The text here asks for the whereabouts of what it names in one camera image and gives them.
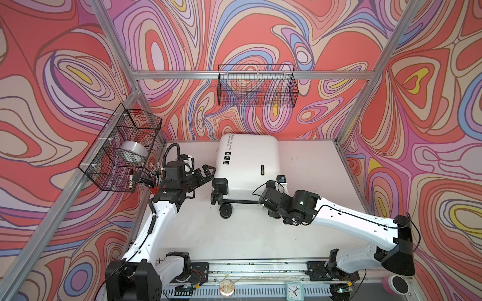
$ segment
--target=black wire mesh basket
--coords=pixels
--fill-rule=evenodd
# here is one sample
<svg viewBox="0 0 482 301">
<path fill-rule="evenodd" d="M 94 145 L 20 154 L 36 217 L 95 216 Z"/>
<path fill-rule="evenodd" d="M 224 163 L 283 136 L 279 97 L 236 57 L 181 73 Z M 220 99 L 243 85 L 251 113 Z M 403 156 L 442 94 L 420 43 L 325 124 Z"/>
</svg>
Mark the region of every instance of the black wire mesh basket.
<svg viewBox="0 0 482 301">
<path fill-rule="evenodd" d="M 295 107 L 293 64 L 218 65 L 219 106 Z"/>
<path fill-rule="evenodd" d="M 140 176 L 149 176 L 145 165 L 161 130 L 162 119 L 140 109 L 123 106 L 120 109 L 121 113 L 114 113 L 109 120 L 120 114 L 100 150 L 90 163 L 82 163 L 82 159 L 79 168 L 103 191 L 134 192 Z"/>
</svg>

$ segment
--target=pen holder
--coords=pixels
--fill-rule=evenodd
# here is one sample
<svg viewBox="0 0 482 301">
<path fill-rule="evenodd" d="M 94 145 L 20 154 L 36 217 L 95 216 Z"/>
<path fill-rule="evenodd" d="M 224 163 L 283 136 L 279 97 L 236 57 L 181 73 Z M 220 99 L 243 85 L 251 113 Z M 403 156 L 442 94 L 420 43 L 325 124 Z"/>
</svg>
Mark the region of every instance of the pen holder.
<svg viewBox="0 0 482 301">
<path fill-rule="evenodd" d="M 102 143 L 99 151 L 91 162 L 84 162 L 84 156 L 79 168 L 100 190 L 134 192 L 140 176 L 149 175 L 145 165 L 161 130 L 162 119 L 144 110 L 126 109 L 122 104 L 108 123 L 114 122 L 116 115 L 120 116 L 109 136 L 100 138 L 99 133 L 92 143 Z"/>
</svg>

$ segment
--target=alarm clock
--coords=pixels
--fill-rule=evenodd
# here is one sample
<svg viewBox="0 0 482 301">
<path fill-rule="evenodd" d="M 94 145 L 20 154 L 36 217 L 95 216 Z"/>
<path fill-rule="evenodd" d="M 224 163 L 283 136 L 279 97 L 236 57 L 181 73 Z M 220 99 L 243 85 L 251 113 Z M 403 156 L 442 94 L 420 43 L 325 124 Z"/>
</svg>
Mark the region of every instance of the alarm clock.
<svg viewBox="0 0 482 301">
<path fill-rule="evenodd" d="M 301 283 L 286 282 L 286 301 L 303 301 L 303 286 Z"/>
</svg>

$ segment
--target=white floor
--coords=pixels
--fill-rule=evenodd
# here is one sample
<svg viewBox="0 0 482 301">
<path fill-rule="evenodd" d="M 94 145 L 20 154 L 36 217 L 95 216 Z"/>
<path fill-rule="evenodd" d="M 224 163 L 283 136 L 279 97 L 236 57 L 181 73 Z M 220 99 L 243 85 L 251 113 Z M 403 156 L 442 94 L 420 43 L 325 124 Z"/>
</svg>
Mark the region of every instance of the white floor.
<svg viewBox="0 0 482 301">
<path fill-rule="evenodd" d="M 196 167 L 215 165 L 218 142 L 179 143 L 181 152 L 193 155 Z M 308 190 L 361 212 L 363 207 L 332 141 L 279 142 L 282 174 L 290 195 Z M 174 159 L 175 149 L 168 156 Z M 233 204 L 232 216 L 219 216 L 212 206 L 209 182 L 186 199 L 168 226 L 159 258 L 170 251 L 189 252 L 192 260 L 275 259 L 327 257 L 330 250 L 365 244 L 360 238 L 319 225 L 288 226 L 268 217 L 260 205 Z"/>
</svg>

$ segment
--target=black pen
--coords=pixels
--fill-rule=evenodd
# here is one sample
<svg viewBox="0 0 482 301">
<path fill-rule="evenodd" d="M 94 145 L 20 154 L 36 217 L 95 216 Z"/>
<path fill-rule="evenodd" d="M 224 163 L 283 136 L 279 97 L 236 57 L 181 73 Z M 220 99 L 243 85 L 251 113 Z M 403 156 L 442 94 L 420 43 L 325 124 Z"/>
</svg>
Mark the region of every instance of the black pen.
<svg viewBox="0 0 482 301">
<path fill-rule="evenodd" d="M 132 190 L 132 176 L 134 175 L 134 171 L 131 168 L 131 174 L 129 175 L 129 190 Z"/>
</svg>

